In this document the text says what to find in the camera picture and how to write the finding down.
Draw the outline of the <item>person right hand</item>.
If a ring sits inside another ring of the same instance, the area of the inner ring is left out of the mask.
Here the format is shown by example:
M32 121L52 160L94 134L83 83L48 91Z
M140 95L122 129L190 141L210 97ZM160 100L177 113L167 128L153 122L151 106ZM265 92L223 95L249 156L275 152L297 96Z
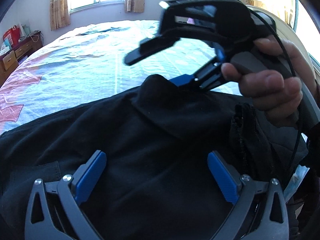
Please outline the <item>person right hand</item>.
M241 75L230 63L221 67L223 77L239 84L240 93L253 99L253 106L263 111L274 126L293 126L289 116L293 114L302 98L302 83L305 83L319 104L319 84L299 48L291 41L282 39L298 77L284 79L275 70L264 70L258 73Z

